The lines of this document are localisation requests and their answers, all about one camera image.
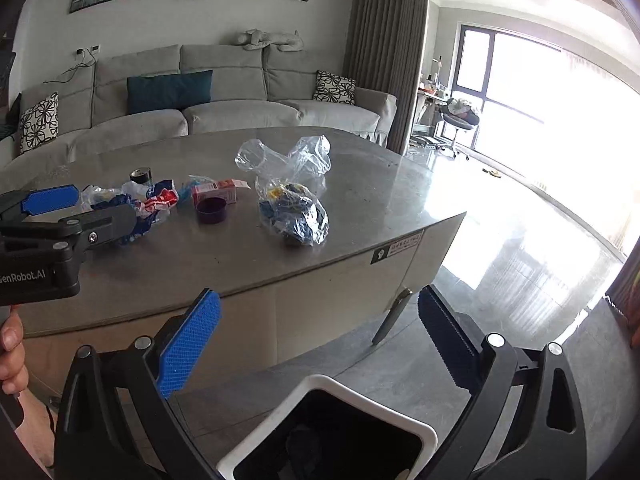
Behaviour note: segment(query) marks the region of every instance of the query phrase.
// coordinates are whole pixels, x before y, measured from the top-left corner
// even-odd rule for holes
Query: gray sofa
[[[178,110],[127,115],[127,77],[212,70],[211,101]],[[381,146],[396,98],[358,88],[356,106],[313,101],[316,71],[339,73],[311,52],[247,51],[227,45],[174,45],[99,60],[65,84],[22,93],[21,112],[58,92],[58,138],[0,170],[2,191],[79,157],[153,140],[270,126],[328,126]]]

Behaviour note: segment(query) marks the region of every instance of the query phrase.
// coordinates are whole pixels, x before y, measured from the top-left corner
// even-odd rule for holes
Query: power cord
[[[90,67],[90,66],[95,65],[96,59],[95,59],[95,56],[91,53],[91,51],[88,50],[87,48],[81,48],[80,50],[82,50],[82,61],[80,63],[78,63],[76,66],[73,66],[69,70],[65,70],[62,74],[60,74],[61,76],[63,76],[65,74],[70,73],[71,77],[69,79],[67,79],[66,81],[60,81],[59,79],[53,79],[51,81],[45,81],[45,83],[68,83],[74,78],[74,76],[76,75],[76,72],[78,72],[79,68]],[[86,59],[86,55],[87,54],[89,54],[89,56],[91,56],[91,59],[93,60],[92,62],[91,61],[89,61],[87,63],[84,62],[84,60]]]

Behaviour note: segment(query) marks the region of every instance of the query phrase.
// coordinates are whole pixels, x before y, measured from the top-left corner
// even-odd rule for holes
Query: sticker
[[[392,244],[387,244],[382,247],[378,247],[373,251],[373,256],[371,258],[371,265],[381,262],[382,260],[384,260],[385,258],[388,258],[389,256],[393,256],[394,254],[398,254],[398,253],[401,253],[402,251],[410,249],[411,247],[415,247],[417,244],[420,243],[423,232],[424,230],[414,235],[409,235],[404,238],[400,238],[399,240],[393,242]]]

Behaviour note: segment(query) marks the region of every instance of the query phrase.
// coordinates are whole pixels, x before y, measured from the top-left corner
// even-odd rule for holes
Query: human hand
[[[5,351],[0,355],[0,382],[8,395],[25,390],[29,383],[22,345],[24,330],[16,309],[17,305],[11,307],[11,315],[0,329],[0,346]]]

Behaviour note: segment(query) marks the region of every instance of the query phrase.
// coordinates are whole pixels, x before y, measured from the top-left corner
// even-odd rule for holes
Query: silver bolt
[[[84,359],[85,357],[89,357],[89,354],[91,354],[91,347],[89,345],[81,346],[78,349],[78,352],[76,352],[76,355],[81,359]]]
[[[553,355],[560,355],[562,353],[562,347],[558,343],[549,343],[549,351]]]
[[[504,345],[504,338],[500,334],[489,334],[486,338],[491,346],[500,348]]]
[[[138,339],[136,339],[136,342],[133,343],[133,345],[138,350],[146,350],[151,346],[151,338],[146,335],[143,335],[142,337],[139,337]]]

